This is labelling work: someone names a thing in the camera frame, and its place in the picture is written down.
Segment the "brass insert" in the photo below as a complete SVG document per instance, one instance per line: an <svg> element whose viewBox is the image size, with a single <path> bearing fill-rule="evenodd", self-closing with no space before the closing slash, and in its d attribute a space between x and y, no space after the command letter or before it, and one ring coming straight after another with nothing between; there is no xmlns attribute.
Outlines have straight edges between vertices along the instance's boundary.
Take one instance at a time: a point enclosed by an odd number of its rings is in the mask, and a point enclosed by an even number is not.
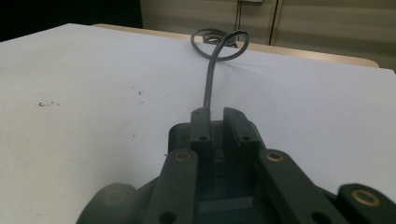
<svg viewBox="0 0 396 224"><path fill-rule="evenodd" d="M354 189L352 190L352 197L367 206L378 207L381 205L381 201L372 192L365 189Z"/></svg>

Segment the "screw hole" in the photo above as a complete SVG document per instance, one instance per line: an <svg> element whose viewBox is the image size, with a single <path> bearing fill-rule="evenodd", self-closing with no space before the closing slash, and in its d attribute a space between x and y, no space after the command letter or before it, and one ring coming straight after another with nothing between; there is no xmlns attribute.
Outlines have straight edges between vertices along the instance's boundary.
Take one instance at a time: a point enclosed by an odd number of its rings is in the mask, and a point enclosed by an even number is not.
<svg viewBox="0 0 396 224"><path fill-rule="evenodd" d="M172 224L176 221L176 215L171 212L164 212L160 215L161 224Z"/></svg>
<svg viewBox="0 0 396 224"><path fill-rule="evenodd" d="M191 155L190 155L190 153L187 153L187 152L178 152L176 155L175 155L175 159L177 160L177 161L187 161L187 160L189 160L191 158Z"/></svg>
<svg viewBox="0 0 396 224"><path fill-rule="evenodd" d="M117 205L122 203L125 198L125 193L120 189L114 189L110 191L105 197L105 203L107 205Z"/></svg>
<svg viewBox="0 0 396 224"><path fill-rule="evenodd" d="M319 212L312 213L312 219L318 224L332 224L329 217Z"/></svg>

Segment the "table surface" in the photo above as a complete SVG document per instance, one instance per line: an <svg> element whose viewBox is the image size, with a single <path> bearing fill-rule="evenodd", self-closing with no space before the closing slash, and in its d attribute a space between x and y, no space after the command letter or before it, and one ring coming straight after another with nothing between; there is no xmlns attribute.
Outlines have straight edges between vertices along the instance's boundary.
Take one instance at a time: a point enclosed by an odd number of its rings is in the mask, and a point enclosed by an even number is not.
<svg viewBox="0 0 396 224"><path fill-rule="evenodd" d="M100 188L155 178L207 64L188 40L76 24L0 43L0 222L74 223ZM243 111L316 185L395 201L395 100L391 70L247 50L217 63L211 108Z"/></svg>
<svg viewBox="0 0 396 224"><path fill-rule="evenodd" d="M177 38L177 39L190 39L190 37L191 37L190 35L175 34L175 33L153 31L153 30L146 30L146 29L138 29L138 28L117 26L117 25L111 25L111 24L100 23L100 24L95 24L94 26L112 29L112 30L118 30L118 31L132 32L132 33L137 33L137 34L157 35L157 36L171 37L171 38ZM301 50L301 49L286 49L286 48L281 48L281 47L267 46L267 45L253 44L253 43L249 44L248 49L260 51L260 52L289 55L289 56L295 56L295 57L306 58L306 59L314 59L314 60L320 60L320 61L326 61L326 62L333 62L333 63L349 63L349 64L356 64L356 65L362 65L362 66L369 66L369 67L379 67L378 63L373 62L368 59L320 53L320 52Z"/></svg>

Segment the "smudge mark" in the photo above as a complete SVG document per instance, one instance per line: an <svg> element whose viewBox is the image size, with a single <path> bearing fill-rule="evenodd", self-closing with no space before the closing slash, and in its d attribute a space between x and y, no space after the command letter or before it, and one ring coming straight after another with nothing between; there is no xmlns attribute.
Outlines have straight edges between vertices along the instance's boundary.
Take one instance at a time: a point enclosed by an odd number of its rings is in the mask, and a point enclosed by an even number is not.
<svg viewBox="0 0 396 224"><path fill-rule="evenodd" d="M45 103L38 103L39 106L49 106L50 104L45 104Z"/></svg>

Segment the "wall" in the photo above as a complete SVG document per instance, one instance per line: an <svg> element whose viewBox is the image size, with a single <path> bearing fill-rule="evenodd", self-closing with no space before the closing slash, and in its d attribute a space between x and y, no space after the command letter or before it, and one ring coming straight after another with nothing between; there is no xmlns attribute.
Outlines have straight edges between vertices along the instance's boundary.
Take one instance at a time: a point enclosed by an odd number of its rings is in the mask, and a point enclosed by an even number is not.
<svg viewBox="0 0 396 224"><path fill-rule="evenodd" d="M247 31L254 43L268 41L267 28L272 0L244 3L241 30ZM211 27L230 32L236 16L236 0L142 0L143 27L189 35Z"/></svg>
<svg viewBox="0 0 396 224"><path fill-rule="evenodd" d="M396 70L396 1L284 0L275 45L367 58Z"/></svg>

